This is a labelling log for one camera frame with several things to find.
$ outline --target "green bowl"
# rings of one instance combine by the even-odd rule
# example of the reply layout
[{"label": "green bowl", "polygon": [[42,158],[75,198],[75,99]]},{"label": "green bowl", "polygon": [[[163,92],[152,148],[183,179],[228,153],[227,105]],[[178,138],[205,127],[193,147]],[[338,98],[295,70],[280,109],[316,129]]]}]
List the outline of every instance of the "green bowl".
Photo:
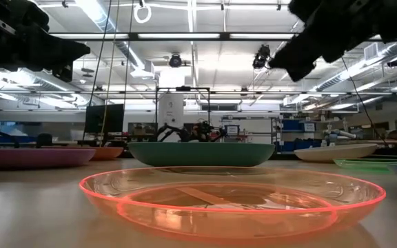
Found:
[{"label": "green bowl", "polygon": [[243,166],[267,161],[275,146],[247,143],[128,143],[135,159],[151,166]]},{"label": "green bowl", "polygon": [[397,159],[361,158],[335,159],[335,164],[345,169],[357,169],[369,172],[390,172],[388,165],[396,164]]}]

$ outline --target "desk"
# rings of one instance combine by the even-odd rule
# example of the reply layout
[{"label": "desk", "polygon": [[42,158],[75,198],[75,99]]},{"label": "desk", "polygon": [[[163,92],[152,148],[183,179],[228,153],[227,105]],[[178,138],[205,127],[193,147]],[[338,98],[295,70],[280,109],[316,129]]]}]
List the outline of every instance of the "desk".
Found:
[{"label": "desk", "polygon": [[[377,183],[387,190],[387,198],[359,226],[285,247],[397,247],[397,177],[393,174],[356,172],[332,164],[300,161],[267,161],[260,166],[346,174]],[[70,169],[0,172],[0,248],[224,248],[141,233],[100,214],[78,187],[78,182],[86,176],[137,167],[145,165],[124,159],[91,162],[86,167]]]}]

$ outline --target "transparent plate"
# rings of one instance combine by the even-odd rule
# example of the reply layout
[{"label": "transparent plate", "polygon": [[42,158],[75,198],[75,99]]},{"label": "transparent plate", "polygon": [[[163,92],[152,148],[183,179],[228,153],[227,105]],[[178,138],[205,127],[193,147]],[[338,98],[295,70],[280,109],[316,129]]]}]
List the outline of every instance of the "transparent plate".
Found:
[{"label": "transparent plate", "polygon": [[257,167],[126,169],[80,187],[101,211],[148,232],[231,244],[350,227],[385,197],[348,176]]}]

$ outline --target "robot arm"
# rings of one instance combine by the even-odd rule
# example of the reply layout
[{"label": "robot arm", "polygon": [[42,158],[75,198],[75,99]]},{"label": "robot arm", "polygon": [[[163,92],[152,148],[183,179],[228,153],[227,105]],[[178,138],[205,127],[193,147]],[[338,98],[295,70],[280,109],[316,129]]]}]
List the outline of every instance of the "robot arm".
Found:
[{"label": "robot arm", "polygon": [[397,39],[397,0],[292,0],[289,10],[305,29],[268,62],[293,81],[307,76],[322,56],[332,63],[379,34],[384,43]]}]

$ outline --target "computer screen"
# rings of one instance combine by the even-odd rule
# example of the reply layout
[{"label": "computer screen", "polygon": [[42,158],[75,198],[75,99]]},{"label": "computer screen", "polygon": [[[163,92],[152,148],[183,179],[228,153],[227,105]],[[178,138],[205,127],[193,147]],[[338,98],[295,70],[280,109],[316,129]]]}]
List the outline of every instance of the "computer screen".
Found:
[{"label": "computer screen", "polygon": [[103,117],[106,117],[104,133],[122,132],[123,104],[87,107],[85,115],[85,132],[99,134],[102,132]]}]

